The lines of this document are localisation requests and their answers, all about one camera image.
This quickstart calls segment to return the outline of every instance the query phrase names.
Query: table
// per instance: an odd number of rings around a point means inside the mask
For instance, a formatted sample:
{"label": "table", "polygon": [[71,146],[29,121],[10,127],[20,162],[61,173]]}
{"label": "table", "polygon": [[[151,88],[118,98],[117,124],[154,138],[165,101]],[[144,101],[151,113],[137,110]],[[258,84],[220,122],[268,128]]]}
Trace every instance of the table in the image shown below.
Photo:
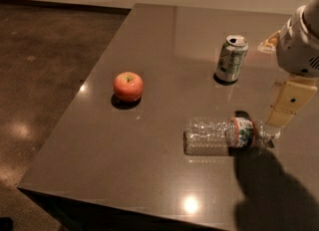
{"label": "table", "polygon": [[[317,96],[261,154],[182,148],[192,117],[265,118],[288,75],[257,46],[288,18],[137,4],[18,188],[71,230],[317,230]],[[229,34],[249,51],[238,82],[222,86],[212,75]],[[145,82],[130,109],[112,101],[124,71]]]}

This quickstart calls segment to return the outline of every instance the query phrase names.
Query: apple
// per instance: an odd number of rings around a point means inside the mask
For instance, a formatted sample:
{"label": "apple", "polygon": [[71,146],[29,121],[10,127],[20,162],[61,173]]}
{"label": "apple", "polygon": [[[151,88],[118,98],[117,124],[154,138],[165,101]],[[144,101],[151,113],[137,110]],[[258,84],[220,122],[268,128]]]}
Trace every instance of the apple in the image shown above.
{"label": "apple", "polygon": [[113,81],[115,96],[127,103],[139,100],[143,92],[142,78],[132,72],[124,72],[116,76]]}

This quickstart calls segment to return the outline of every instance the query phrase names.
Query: clear plastic bottle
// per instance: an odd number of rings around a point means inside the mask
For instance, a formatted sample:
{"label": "clear plastic bottle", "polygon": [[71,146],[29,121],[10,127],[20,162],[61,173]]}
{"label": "clear plastic bottle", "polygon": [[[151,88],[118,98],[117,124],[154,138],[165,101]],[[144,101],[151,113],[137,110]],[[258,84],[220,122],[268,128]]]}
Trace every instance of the clear plastic bottle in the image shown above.
{"label": "clear plastic bottle", "polygon": [[230,148],[265,147],[275,137],[264,130],[261,120],[248,117],[191,119],[184,132],[187,155],[228,155]]}

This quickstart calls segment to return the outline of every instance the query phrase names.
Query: aluminum can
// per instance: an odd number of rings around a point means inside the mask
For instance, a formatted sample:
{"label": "aluminum can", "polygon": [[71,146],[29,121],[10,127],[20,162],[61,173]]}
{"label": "aluminum can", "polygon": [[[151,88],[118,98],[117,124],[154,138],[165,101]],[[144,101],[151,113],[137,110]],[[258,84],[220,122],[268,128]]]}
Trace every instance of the aluminum can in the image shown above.
{"label": "aluminum can", "polygon": [[227,36],[221,47],[214,74],[215,80],[223,85],[231,85],[237,82],[247,51],[248,42],[245,37],[240,35]]}

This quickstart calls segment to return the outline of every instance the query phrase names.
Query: floor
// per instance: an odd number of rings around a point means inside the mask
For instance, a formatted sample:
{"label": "floor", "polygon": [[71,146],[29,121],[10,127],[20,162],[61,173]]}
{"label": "floor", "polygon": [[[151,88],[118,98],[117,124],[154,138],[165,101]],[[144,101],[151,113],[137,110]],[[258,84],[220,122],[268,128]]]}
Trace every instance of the floor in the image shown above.
{"label": "floor", "polygon": [[0,4],[0,217],[14,231],[62,231],[17,190],[125,13]]}

